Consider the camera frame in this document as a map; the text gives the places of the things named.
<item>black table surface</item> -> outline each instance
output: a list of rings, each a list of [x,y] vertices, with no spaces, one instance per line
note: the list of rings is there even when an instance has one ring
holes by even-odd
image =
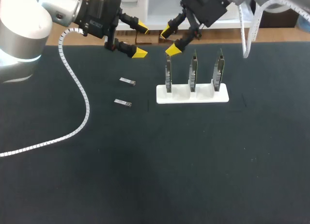
[[[131,60],[103,47],[65,47],[91,115],[73,138],[0,159],[0,224],[308,224],[310,44],[189,46],[173,83],[210,82],[226,59],[225,104],[159,105],[167,47]],[[57,47],[27,81],[0,85],[0,152],[63,136],[84,100]],[[135,80],[131,87],[120,77]],[[132,108],[113,103],[132,102]]]

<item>white tube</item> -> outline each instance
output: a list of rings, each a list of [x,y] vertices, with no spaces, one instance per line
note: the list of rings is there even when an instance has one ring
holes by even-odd
[[[47,142],[44,142],[44,143],[39,143],[39,144],[36,144],[36,145],[32,145],[32,146],[29,146],[29,147],[25,147],[25,148],[22,148],[22,149],[19,149],[19,150],[13,150],[13,151],[8,151],[8,152],[0,153],[0,158],[1,157],[6,157],[6,156],[10,156],[10,155],[19,154],[19,153],[22,153],[22,152],[25,152],[25,151],[29,151],[29,150],[33,150],[33,149],[36,149],[36,148],[40,148],[42,146],[51,145],[53,143],[61,142],[61,141],[65,140],[65,139],[71,138],[74,135],[76,135],[77,133],[79,133],[84,128],[84,126],[86,125],[86,123],[88,121],[88,118],[89,118],[89,115],[90,115],[90,105],[89,105],[88,97],[86,95],[86,92],[85,92],[82,84],[79,82],[79,80],[77,79],[77,77],[74,74],[73,70],[69,66],[69,64],[68,64],[68,62],[67,62],[67,60],[66,60],[66,58],[65,58],[65,56],[63,54],[63,49],[62,49],[64,38],[67,36],[67,34],[69,34],[71,32],[77,32],[77,33],[83,34],[83,30],[82,29],[78,29],[78,28],[67,29],[66,31],[64,31],[62,33],[62,35],[59,38],[58,49],[59,49],[59,55],[60,55],[60,57],[62,59],[62,62],[64,64],[64,66],[67,68],[67,70],[70,73],[71,77],[73,78],[74,82],[78,86],[79,90],[81,91],[81,93],[83,95],[84,101],[85,101],[86,113],[85,113],[85,117],[84,117],[84,120],[83,120],[82,124],[76,130],[74,130],[73,132],[71,132],[71,133],[69,133],[69,134],[67,134],[67,135],[65,135],[63,137],[60,137],[60,138],[57,138],[57,139],[53,139],[53,140],[50,140],[50,141],[47,141]]]
[[[244,58],[247,58],[250,51],[251,51],[251,44],[252,44],[252,41],[256,39],[264,10],[273,4],[285,5],[291,9],[293,9],[295,12],[299,13],[301,16],[304,17],[304,19],[306,19],[308,22],[310,22],[310,15],[306,11],[304,11],[302,8],[298,7],[296,4],[294,4],[288,0],[269,0],[266,3],[264,3],[261,7],[256,9],[256,12],[254,14],[254,18],[253,18],[253,21],[252,21],[252,24],[251,24],[251,27],[250,27],[250,30],[248,33],[248,40],[246,43],[243,14],[242,14],[242,9],[239,6],[238,10],[239,10],[242,48],[243,48],[243,57]]]

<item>small metal module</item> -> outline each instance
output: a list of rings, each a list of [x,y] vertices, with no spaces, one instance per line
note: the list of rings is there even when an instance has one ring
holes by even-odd
[[[126,101],[123,101],[123,100],[120,100],[120,99],[115,99],[114,103],[121,104],[121,105],[124,105],[124,106],[127,106],[127,107],[131,107],[132,106],[132,103],[126,102]]]
[[[197,53],[195,51],[195,54],[192,58],[192,63],[189,66],[189,86],[190,86],[190,92],[196,91],[196,83],[197,83],[197,71],[198,71],[198,60],[197,60]]]
[[[172,89],[172,71],[171,71],[171,57],[167,55],[167,65],[165,67],[166,70],[166,89],[167,93],[171,93]]]
[[[218,53],[217,61],[214,65],[214,72],[213,72],[213,86],[214,90],[216,92],[219,91],[219,88],[221,86],[222,78],[223,78],[223,72],[224,72],[224,66],[225,66],[225,60],[223,56],[223,51],[220,49]]]
[[[136,85],[136,81],[128,80],[128,79],[125,79],[125,78],[120,78],[120,81],[129,83],[132,86]]]

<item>white holder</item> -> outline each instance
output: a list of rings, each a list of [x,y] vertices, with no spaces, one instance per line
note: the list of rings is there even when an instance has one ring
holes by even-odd
[[[196,84],[196,92],[190,91],[189,84],[171,85],[171,93],[167,93],[166,85],[156,87],[158,104],[187,104],[187,103],[226,103],[229,101],[227,87],[221,84],[218,92],[211,83]]]

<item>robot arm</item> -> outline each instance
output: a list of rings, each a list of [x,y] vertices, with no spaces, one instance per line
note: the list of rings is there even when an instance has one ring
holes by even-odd
[[[166,53],[169,56],[181,53],[185,47],[194,39],[200,39],[202,25],[210,27],[217,21],[227,10],[226,7],[230,3],[240,5],[245,0],[181,0],[182,13],[177,18],[170,20],[166,29],[161,33],[161,36],[166,39],[174,32],[177,32],[179,25],[187,18],[190,23],[189,31],[182,39],[176,40],[174,44],[167,49]],[[264,4],[268,0],[256,0],[259,5]],[[310,10],[310,0],[287,0],[289,3],[294,3],[306,11]]]
[[[35,69],[52,29],[52,22],[83,29],[84,36],[107,36],[105,48],[130,58],[147,52],[114,39],[119,20],[132,29],[147,33],[136,17],[123,13],[121,0],[1,0],[0,1],[0,82],[21,81]]]
[[[105,48],[108,50],[117,49],[130,58],[143,58],[147,54],[134,45],[127,45],[114,39],[119,20],[141,33],[148,32],[148,28],[138,18],[123,13],[120,8],[121,0],[39,0],[38,2],[49,12],[55,23],[67,27],[74,22],[83,29],[84,36],[90,34],[100,39],[107,36]]]

